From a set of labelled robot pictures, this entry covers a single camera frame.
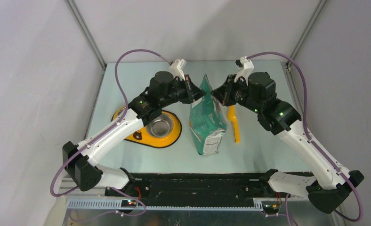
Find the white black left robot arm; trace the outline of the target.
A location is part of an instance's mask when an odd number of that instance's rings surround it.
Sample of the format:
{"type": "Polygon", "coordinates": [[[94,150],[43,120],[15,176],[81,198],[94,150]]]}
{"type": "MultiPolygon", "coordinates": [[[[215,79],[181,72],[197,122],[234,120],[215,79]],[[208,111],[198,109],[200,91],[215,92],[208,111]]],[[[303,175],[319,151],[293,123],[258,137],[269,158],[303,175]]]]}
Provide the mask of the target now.
{"type": "Polygon", "coordinates": [[[135,184],[130,173],[124,168],[99,165],[100,160],[126,137],[159,117],[163,108],[177,102],[191,104],[204,95],[187,74],[180,79],[167,71],[157,72],[145,91],[104,129],[76,145],[71,141],[63,145],[65,171],[81,191],[102,186],[113,187],[123,196],[133,194],[135,184]]]}

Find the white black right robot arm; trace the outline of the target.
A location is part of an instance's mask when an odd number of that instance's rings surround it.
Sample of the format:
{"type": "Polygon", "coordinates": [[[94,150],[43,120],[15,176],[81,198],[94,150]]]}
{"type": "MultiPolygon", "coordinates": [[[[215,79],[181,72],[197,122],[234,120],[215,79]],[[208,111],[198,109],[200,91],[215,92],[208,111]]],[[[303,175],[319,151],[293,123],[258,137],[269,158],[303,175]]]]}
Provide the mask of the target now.
{"type": "Polygon", "coordinates": [[[264,196],[279,192],[307,198],[319,211],[330,214],[363,181],[360,171],[342,166],[304,128],[297,110],[277,97],[276,83],[268,73],[252,73],[241,80],[229,75],[212,95],[224,106],[241,105],[256,113],[259,124],[288,144],[312,172],[307,177],[271,169],[260,178],[264,196]]]}

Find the green white pet food bag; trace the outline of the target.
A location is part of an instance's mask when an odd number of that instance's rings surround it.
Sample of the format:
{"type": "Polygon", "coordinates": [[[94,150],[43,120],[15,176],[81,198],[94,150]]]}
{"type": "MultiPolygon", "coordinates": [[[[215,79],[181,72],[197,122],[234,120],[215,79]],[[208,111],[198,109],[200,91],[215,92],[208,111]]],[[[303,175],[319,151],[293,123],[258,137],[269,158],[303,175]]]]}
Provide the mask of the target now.
{"type": "Polygon", "coordinates": [[[227,122],[220,103],[213,96],[213,88],[207,75],[204,75],[199,88],[205,95],[191,104],[189,128],[199,155],[213,155],[219,152],[227,122]]]}

